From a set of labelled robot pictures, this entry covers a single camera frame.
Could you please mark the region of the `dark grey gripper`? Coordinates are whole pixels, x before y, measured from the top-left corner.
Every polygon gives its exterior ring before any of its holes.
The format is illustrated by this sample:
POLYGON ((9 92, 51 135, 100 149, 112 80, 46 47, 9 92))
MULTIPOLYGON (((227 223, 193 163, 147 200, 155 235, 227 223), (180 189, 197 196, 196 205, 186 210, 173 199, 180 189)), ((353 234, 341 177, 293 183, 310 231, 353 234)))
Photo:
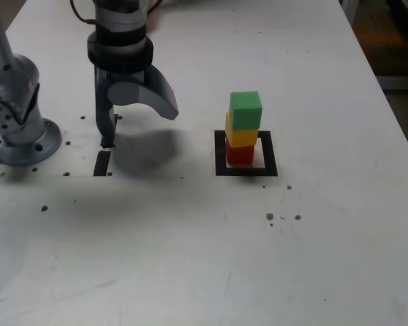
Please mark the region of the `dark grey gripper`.
POLYGON ((164 75, 150 65, 138 73, 115 73, 95 67, 95 113, 102 148, 112 148, 116 136, 113 106, 147 105, 159 116, 174 120, 179 110, 164 75))

